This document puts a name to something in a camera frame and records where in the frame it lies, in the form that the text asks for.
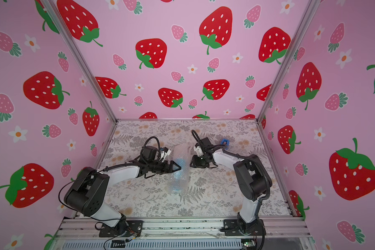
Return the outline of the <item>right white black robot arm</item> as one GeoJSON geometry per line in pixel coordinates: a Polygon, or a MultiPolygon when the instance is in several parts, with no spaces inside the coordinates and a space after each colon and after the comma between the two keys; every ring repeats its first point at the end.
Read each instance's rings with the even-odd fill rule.
{"type": "Polygon", "coordinates": [[[264,200],[270,197],[272,185],[271,177],[266,171],[260,158],[252,154],[242,156],[225,150],[193,155],[190,163],[192,168],[215,168],[224,166],[235,173],[239,188],[244,196],[242,208],[238,213],[241,230],[248,231],[259,222],[259,210],[264,200]]]}

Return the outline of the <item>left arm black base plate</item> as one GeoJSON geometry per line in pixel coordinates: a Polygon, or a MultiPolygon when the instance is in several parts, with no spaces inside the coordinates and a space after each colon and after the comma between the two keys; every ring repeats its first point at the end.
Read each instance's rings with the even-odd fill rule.
{"type": "Polygon", "coordinates": [[[104,223],[96,228],[99,231],[99,237],[131,237],[140,236],[144,221],[126,220],[119,222],[115,227],[110,227],[104,223]]]}

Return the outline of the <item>blue plastic wine glass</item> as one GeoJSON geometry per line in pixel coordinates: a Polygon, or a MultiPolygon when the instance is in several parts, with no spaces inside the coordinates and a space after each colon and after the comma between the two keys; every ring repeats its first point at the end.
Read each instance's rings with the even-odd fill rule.
{"type": "Polygon", "coordinates": [[[185,185],[189,180],[188,169],[186,166],[186,160],[183,158],[177,158],[175,163],[178,164],[181,169],[176,171],[173,175],[173,192],[181,193],[185,189],[185,185]]]}

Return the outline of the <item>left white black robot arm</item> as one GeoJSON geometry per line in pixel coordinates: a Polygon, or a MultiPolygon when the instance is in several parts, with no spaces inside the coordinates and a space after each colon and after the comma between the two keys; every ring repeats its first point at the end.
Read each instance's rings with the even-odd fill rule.
{"type": "Polygon", "coordinates": [[[143,176],[172,174],[181,166],[174,161],[131,160],[124,164],[106,167],[97,171],[86,167],[64,196],[64,204],[86,217],[102,222],[110,228],[123,224],[123,214],[109,206],[105,201],[107,189],[114,184],[143,176]]]}

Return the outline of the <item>clear bubble wrap sheet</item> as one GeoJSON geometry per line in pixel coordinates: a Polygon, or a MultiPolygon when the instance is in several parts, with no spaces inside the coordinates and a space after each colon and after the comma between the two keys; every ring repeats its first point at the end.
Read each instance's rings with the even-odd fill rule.
{"type": "Polygon", "coordinates": [[[174,147],[172,160],[174,165],[173,172],[168,180],[168,192],[172,195],[184,194],[189,187],[190,163],[192,159],[191,146],[180,144],[174,147]]]}

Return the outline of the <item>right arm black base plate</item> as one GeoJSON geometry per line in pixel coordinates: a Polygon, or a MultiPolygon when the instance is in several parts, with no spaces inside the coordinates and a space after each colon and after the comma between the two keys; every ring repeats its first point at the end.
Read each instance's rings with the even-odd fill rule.
{"type": "Polygon", "coordinates": [[[261,219],[246,223],[243,219],[225,219],[219,229],[226,236],[265,236],[266,230],[261,219]]]}

